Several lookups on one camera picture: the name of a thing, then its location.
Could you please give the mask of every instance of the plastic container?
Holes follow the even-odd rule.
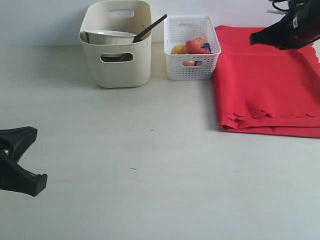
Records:
[[[213,54],[171,54],[175,45],[205,36]],[[209,16],[169,16],[164,21],[164,53],[170,80],[208,80],[213,77],[221,47]],[[195,61],[196,66],[183,66]]]
[[[151,78],[151,38],[129,44],[90,44],[85,30],[111,30],[138,34],[152,24],[150,5],[140,0],[101,1],[91,5],[79,38],[94,81],[103,88],[139,87]]]

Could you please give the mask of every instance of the white table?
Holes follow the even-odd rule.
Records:
[[[0,129],[37,128],[19,164],[48,174],[0,191],[1,240],[320,239],[320,141],[221,132],[161,43],[138,88],[97,87],[81,46],[1,49],[0,73]]]

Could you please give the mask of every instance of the red cloth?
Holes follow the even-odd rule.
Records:
[[[213,75],[220,126],[227,132],[320,138],[320,63],[312,45],[250,45],[263,28],[219,26]]]

